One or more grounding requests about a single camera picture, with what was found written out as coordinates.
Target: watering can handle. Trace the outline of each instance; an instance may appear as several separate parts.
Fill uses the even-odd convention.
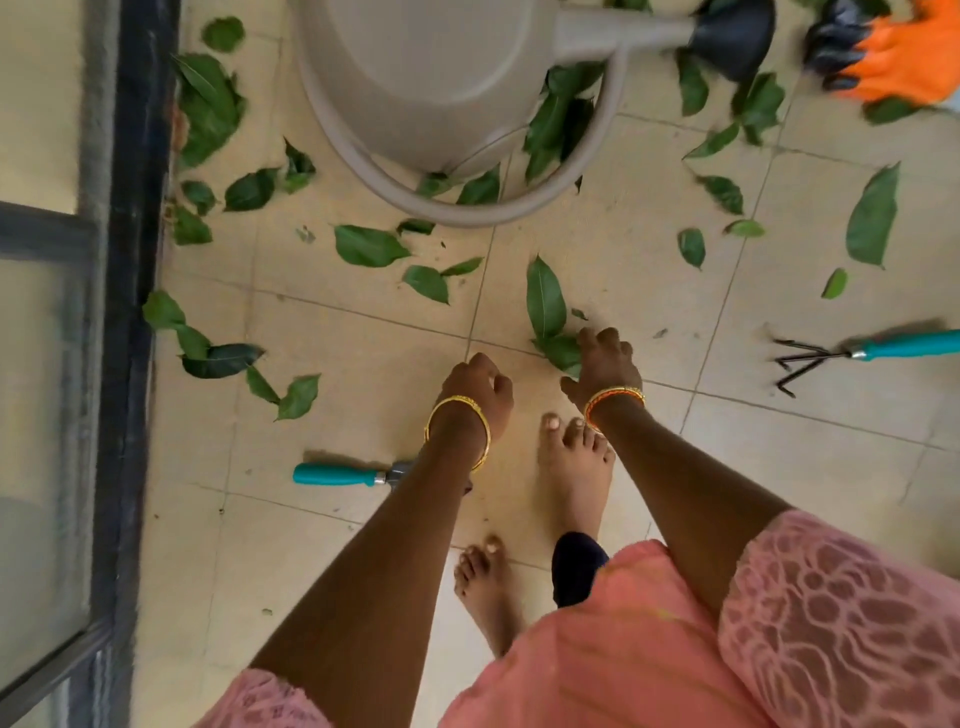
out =
[[[370,155],[356,144],[323,92],[323,85],[304,84],[304,87],[310,103],[322,112],[318,116],[323,120],[324,132],[330,146],[372,192],[413,217],[426,218],[454,228],[489,228],[516,220],[543,207],[583,175],[616,116],[627,80],[628,61],[628,51],[623,48],[616,50],[607,61],[596,111],[583,138],[569,158],[543,183],[519,197],[492,205],[458,206],[417,195],[384,172]],[[300,71],[305,76],[312,73],[306,65],[302,65]]]

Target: dark blue pants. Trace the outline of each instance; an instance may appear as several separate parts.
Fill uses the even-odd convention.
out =
[[[586,533],[568,531],[553,548],[553,600],[558,607],[579,604],[590,596],[593,577],[610,560]]]

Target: glass pane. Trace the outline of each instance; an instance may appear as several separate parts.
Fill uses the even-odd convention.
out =
[[[52,693],[13,724],[12,728],[60,728],[66,725],[66,696],[69,681],[64,680]]]
[[[87,619],[84,287],[0,259],[0,690]]]
[[[3,0],[0,200],[76,212],[83,95],[84,0]]]

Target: pink dress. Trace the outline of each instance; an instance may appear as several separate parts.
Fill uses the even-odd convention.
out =
[[[199,728],[329,723],[245,670]],[[960,585],[801,511],[745,550],[719,629],[656,541],[524,632],[443,728],[960,728]]]

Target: forearm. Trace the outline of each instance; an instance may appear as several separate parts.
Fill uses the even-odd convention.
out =
[[[475,433],[438,431],[251,667],[303,688],[337,728],[409,725],[445,557],[478,454]]]
[[[657,423],[634,398],[608,398],[591,418],[646,501],[678,571],[718,615],[744,547],[789,505]]]

